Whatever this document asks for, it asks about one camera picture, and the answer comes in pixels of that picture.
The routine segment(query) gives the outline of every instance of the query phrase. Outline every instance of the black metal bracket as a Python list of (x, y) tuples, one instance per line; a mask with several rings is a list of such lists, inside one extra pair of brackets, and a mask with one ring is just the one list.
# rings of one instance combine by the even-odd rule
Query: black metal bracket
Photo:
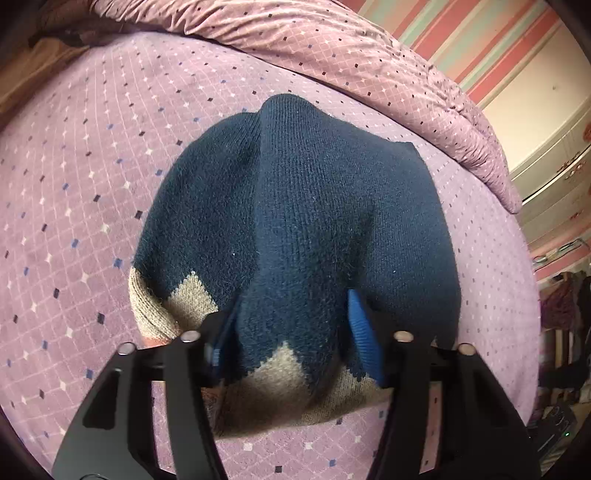
[[(58, 452), (56, 480), (226, 480), (201, 397), (232, 371), (232, 316), (209, 315), (199, 331), (166, 346), (124, 343), (76, 413)], [(445, 351), (382, 332), (385, 387), (394, 387), (368, 480), (536, 480), (540, 468), (517, 411), (476, 349)], [(151, 382), (163, 380), (176, 475), (158, 467)], [(419, 475), (430, 383), (441, 382), (436, 467)]]

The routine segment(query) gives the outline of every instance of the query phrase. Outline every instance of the knit fabric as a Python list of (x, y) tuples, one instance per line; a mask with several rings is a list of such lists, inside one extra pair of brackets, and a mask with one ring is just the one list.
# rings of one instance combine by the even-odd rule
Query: knit fabric
[(430, 174), (389, 142), (293, 95), (211, 127), (163, 181), (129, 278), (144, 336), (170, 339), (240, 293), (238, 365), (217, 435), (318, 423), (381, 401), (346, 292), (451, 348), (460, 289)]

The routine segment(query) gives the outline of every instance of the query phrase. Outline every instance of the drawer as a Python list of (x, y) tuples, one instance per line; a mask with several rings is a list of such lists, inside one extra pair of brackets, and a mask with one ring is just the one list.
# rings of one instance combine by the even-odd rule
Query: drawer
[(577, 155), (591, 144), (591, 108), (585, 112), (583, 118), (567, 134), (568, 148)]
[(546, 232), (556, 228), (583, 210), (591, 207), (591, 177), (586, 176), (573, 190), (541, 214), (522, 225), (521, 229), (527, 240), (532, 243)]
[(554, 177), (540, 190), (528, 197), (523, 202), (523, 208), (517, 214), (517, 221), (520, 225), (525, 225), (588, 178), (591, 178), (591, 148), (585, 150), (560, 175)]
[(587, 104), (561, 129), (558, 140), (537, 160), (513, 178), (522, 199), (526, 199), (561, 173), (591, 143), (585, 132), (591, 122), (591, 108)]
[(556, 176), (569, 157), (566, 135), (550, 147), (538, 160), (513, 179), (522, 199), (526, 199)]

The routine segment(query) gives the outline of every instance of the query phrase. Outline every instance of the patterned bedsheet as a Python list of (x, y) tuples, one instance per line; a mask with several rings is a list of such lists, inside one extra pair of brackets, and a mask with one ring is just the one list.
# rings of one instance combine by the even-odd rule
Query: patterned bedsheet
[[(138, 33), (92, 48), (0, 133), (0, 404), (42, 465), (50, 467), (116, 345), (141, 343), (127, 276), (172, 162), (215, 122), (285, 92), (417, 147), (456, 252), (459, 341), (476, 345), (527, 420), (537, 386), (537, 290), (515, 219), (482, 181), (326, 85), (207, 41)], [(154, 395), (160, 460), (170, 468), (159, 387)], [(364, 478), (383, 416), (384, 406), (368, 408), (218, 447), (231, 478)]]
[(51, 0), (45, 8), (40, 21), (48, 29), (78, 22), (82, 31), (89, 24), (112, 31), (117, 21), (119, 28), (199, 35), (327, 83), (430, 141), (509, 212), (521, 208), (505, 153), (470, 97), (336, 0)]

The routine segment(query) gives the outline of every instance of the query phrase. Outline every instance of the diamond pattern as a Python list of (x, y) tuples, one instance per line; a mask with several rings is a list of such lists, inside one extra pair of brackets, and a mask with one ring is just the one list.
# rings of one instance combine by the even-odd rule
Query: diamond pattern
[[(94, 9), (113, 20), (134, 22), (141, 18), (142, 22), (151, 21), (177, 34), (190, 30), (194, 35), (328, 82), (354, 98), (365, 96), (368, 89), (373, 91), (376, 95), (367, 100), (373, 108), (404, 121), (415, 133), (471, 170), (510, 211), (516, 212), (521, 206), (521, 198), (509, 180), (503, 150), (490, 123), (468, 95), (431, 62), (352, 11), (330, 0), (299, 5), (297, 13), (271, 0), (256, 5), (227, 1), (220, 2), (219, 11), (224, 12), (218, 16), (211, 17), (209, 9), (198, 8), (185, 21), (177, 22), (174, 19), (183, 7), (181, 0), (160, 9), (139, 4), (133, 13), (120, 14), (129, 11), (127, 3), (109, 0), (105, 4), (105, 0), (98, 0)], [(241, 15), (244, 8), (250, 16)], [(281, 35), (284, 41), (277, 42)], [(297, 67), (294, 59), (301, 60)], [(386, 102), (392, 103), (387, 110)], [(473, 148), (466, 149), (466, 144)]]
[[(324, 49), (312, 37), (308, 43), (312, 51)], [(326, 55), (332, 53), (326, 47)], [(90, 49), (0, 133), (0, 157), (6, 159), (0, 165), (0, 226), (8, 226), (0, 236), (0, 317), (12, 318), (0, 339), (0, 358), (10, 359), (10, 366), (0, 366), (0, 404), (44, 466), (50, 467), (92, 385), (89, 372), (99, 372), (119, 343), (141, 345), (126, 279), (142, 229), (138, 220), (181, 151), (176, 142), (182, 138), (184, 146), (221, 119), (243, 108), (256, 111), (269, 96), (288, 91), (418, 149), (457, 249), (462, 295), (470, 300), (462, 305), (459, 339), (490, 353), (488, 364), (522, 415), (528, 414), (537, 352), (535, 342), (521, 339), (532, 338), (537, 328), (535, 286), (517, 224), (479, 180), (408, 129), (309, 78), (220, 45), (139, 33)], [(62, 122), (66, 112), (68, 121)], [(59, 128), (52, 113), (60, 115)], [(154, 388), (159, 460), (171, 468), (164, 393)], [(230, 478), (267, 478), (278, 466), (277, 475), (285, 478), (364, 478), (384, 408), (217, 445)]]

